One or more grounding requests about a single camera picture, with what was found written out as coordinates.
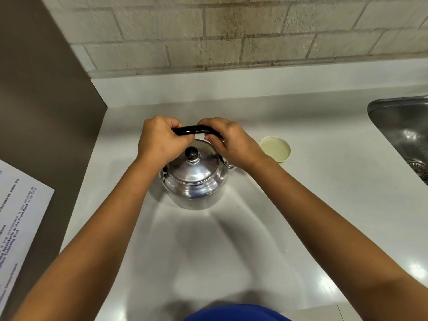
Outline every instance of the tile wall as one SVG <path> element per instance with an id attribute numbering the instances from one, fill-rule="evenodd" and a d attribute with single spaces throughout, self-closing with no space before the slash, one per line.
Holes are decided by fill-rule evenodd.
<path id="1" fill-rule="evenodd" d="M 428 56 L 428 0 L 43 0 L 92 78 Z"/>

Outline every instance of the blue shirt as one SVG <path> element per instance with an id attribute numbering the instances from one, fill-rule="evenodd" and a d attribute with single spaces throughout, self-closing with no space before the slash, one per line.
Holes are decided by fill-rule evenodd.
<path id="1" fill-rule="evenodd" d="M 265 307 L 233 304 L 202 309 L 184 321 L 291 321 Z"/>

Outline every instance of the person's right arm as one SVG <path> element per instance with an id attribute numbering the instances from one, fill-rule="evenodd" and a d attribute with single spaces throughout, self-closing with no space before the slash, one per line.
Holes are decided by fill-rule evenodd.
<path id="1" fill-rule="evenodd" d="M 205 139 L 254 178 L 364 320 L 428 320 L 428 288 L 267 156 L 238 123 L 217 117 L 199 124 L 220 132 L 224 142 Z"/>

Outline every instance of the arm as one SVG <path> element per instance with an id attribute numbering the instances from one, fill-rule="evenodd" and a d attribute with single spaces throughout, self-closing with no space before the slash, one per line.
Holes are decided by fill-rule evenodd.
<path id="1" fill-rule="evenodd" d="M 222 134 L 224 143 L 214 135 L 206 140 L 254 178 L 361 317 L 428 320 L 428 288 L 265 155 L 238 123 L 223 118 L 200 123 Z"/>
<path id="2" fill-rule="evenodd" d="M 13 321 L 95 319 L 116 278 L 147 190 L 162 167 L 194 140 L 175 118 L 144 122 L 136 160 L 29 292 Z"/>

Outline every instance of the person's left arm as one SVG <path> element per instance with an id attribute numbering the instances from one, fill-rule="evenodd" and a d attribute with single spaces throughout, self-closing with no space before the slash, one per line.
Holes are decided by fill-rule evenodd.
<path id="1" fill-rule="evenodd" d="M 144 122 L 136 160 L 25 298 L 13 321 L 95 319 L 119 271 L 147 190 L 163 166 L 194 140 L 175 118 Z"/>

